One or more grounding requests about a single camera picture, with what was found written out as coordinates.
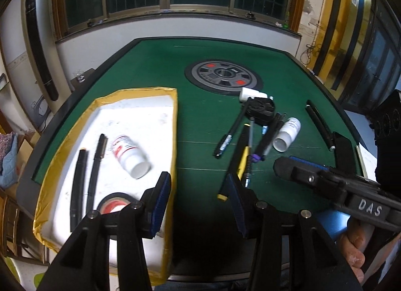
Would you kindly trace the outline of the person right hand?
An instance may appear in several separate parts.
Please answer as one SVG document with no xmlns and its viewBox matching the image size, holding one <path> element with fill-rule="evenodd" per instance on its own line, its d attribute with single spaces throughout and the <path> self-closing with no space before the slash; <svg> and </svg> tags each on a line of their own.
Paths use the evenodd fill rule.
<svg viewBox="0 0 401 291">
<path fill-rule="evenodd" d="M 364 250 L 373 231 L 373 226 L 350 217 L 347 221 L 346 231 L 336 241 L 340 253 L 360 283 L 364 280 L 364 272 L 362 271 L 362 266 L 365 263 Z"/>
</svg>

